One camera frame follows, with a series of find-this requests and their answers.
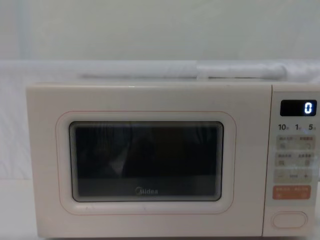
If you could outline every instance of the microwave window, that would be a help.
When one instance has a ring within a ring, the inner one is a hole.
[[[217,201],[224,126],[218,121],[74,121],[77,202]]]

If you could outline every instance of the white background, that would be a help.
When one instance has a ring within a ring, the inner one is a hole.
[[[0,0],[0,60],[319,59],[319,43],[319,0]],[[57,78],[0,72],[0,179],[32,177],[39,81]]]

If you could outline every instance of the control panel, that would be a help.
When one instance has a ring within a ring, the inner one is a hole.
[[[272,88],[263,235],[279,235],[281,231],[283,236],[298,236],[297,231],[303,235],[313,224],[319,175],[320,91],[301,90],[301,85]]]

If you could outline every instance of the button label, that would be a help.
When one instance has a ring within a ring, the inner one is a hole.
[[[274,200],[307,200],[310,195],[310,185],[283,185],[273,187],[272,198]]]
[[[275,153],[276,167],[310,167],[314,163],[315,154],[313,152],[283,152]]]
[[[315,143],[314,135],[278,135],[276,138],[278,150],[313,150]]]

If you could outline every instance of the white microwave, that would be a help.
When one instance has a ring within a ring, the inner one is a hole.
[[[320,85],[252,79],[27,89],[41,237],[304,236]]]

